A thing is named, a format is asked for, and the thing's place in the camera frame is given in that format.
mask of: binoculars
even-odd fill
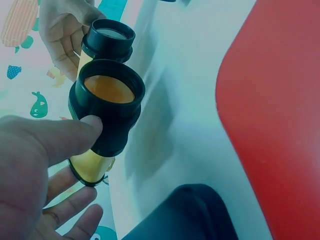
[[[144,82],[124,64],[133,53],[135,36],[121,22],[98,19],[82,39],[77,81],[70,89],[68,108],[73,119],[95,115],[103,125],[92,148],[69,159],[72,172],[86,186],[102,182],[141,113]]]

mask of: fingernail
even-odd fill
[[[89,124],[96,129],[97,132],[102,131],[102,122],[98,116],[88,115],[80,120],[83,123]]]
[[[105,15],[103,15],[103,14],[100,14],[98,17],[97,17],[97,19],[106,19],[107,17],[105,16]]]

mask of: white surface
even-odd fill
[[[140,10],[151,4],[147,1],[138,1]],[[128,65],[143,77],[146,96],[126,151],[109,175],[118,239],[174,188],[192,183],[207,184],[220,194],[239,239],[272,239],[215,100],[223,57],[254,3],[191,0],[184,7],[160,1],[154,22],[142,10],[132,10],[131,17],[125,10],[122,21],[138,29]],[[134,15],[144,16],[146,26],[139,26]]]

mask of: objective lens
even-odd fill
[[[111,28],[99,28],[96,31],[110,38],[122,40],[127,39],[123,34]]]
[[[126,84],[111,76],[91,76],[85,79],[84,85],[96,97],[111,103],[126,104],[135,99]]]

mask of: finger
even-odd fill
[[[97,230],[102,215],[103,210],[99,205],[90,206],[64,237],[74,240],[89,240]]]
[[[79,57],[74,52],[74,46],[72,43],[71,36],[66,36],[61,39],[65,55],[71,60],[76,68],[79,66]]]
[[[81,54],[81,42],[82,42],[83,37],[84,37],[84,32],[83,32],[82,28],[80,28],[79,30],[77,30],[73,34],[71,34],[72,48],[76,52],[76,54],[78,54],[78,55]]]
[[[95,5],[95,0],[85,0],[85,1],[92,6]]]
[[[46,48],[50,54],[53,64],[63,72],[67,78],[75,81],[77,78],[77,66],[71,61],[71,59],[66,55],[64,46],[61,41],[47,42]]]
[[[59,204],[43,210],[43,215],[48,224],[53,229],[57,229],[85,209],[96,197],[97,190],[94,187],[85,186]]]
[[[89,32],[89,27],[88,26],[82,26],[82,32],[83,32],[83,35],[86,35]]]
[[[102,132],[102,122],[96,116],[86,116],[81,121],[34,122],[34,131],[39,143],[47,152],[49,166],[71,156],[83,154],[90,149]]]
[[[96,116],[79,120],[31,120],[18,116],[2,119],[1,127],[28,140],[29,148],[45,158],[48,166],[58,164],[74,155],[80,155],[93,146],[102,132],[102,123]]]
[[[79,23],[89,27],[91,23],[106,16],[85,0],[69,0],[66,12],[75,16]]]
[[[48,192],[46,194],[45,206],[64,191],[78,182],[69,166],[64,167],[49,178]]]

